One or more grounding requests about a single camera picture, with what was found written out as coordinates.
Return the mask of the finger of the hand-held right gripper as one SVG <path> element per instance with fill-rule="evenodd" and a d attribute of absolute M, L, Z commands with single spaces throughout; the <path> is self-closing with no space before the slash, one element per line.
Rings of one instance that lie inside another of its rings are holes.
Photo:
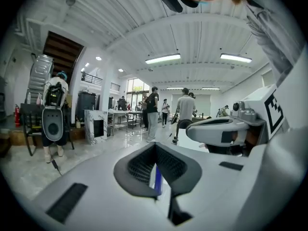
<path fill-rule="evenodd" d="M 227 116 L 192 123 L 186 135 L 206 145 L 235 146 L 244 144 L 248 129 L 248 124 Z"/>

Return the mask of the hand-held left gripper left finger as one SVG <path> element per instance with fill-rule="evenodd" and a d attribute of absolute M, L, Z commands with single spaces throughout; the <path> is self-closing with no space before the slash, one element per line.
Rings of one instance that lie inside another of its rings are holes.
<path fill-rule="evenodd" d="M 75 166 L 33 200 L 32 217 L 48 231 L 170 231 L 172 223 L 152 198 L 132 196 L 114 178 L 116 162 L 142 145 L 104 152 Z M 64 222 L 55 215 L 66 205 L 52 206 L 75 183 L 86 186 Z"/>

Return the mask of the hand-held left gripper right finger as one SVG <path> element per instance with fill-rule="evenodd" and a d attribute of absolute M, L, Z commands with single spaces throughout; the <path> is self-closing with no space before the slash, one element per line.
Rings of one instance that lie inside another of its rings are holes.
<path fill-rule="evenodd" d="M 285 230 L 284 217 L 308 167 L 306 142 L 270 142 L 249 157 L 156 144 L 171 187 L 168 218 L 158 231 Z"/>

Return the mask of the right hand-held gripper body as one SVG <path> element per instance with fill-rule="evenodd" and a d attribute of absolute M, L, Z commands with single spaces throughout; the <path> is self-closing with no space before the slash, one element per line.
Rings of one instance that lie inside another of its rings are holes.
<path fill-rule="evenodd" d="M 230 146 L 270 144 L 278 151 L 308 154 L 307 127 L 282 131 L 287 120 L 283 108 L 292 105 L 287 91 L 291 90 L 291 75 L 280 86 L 262 87 L 241 101 L 235 101 L 230 112 Z"/>

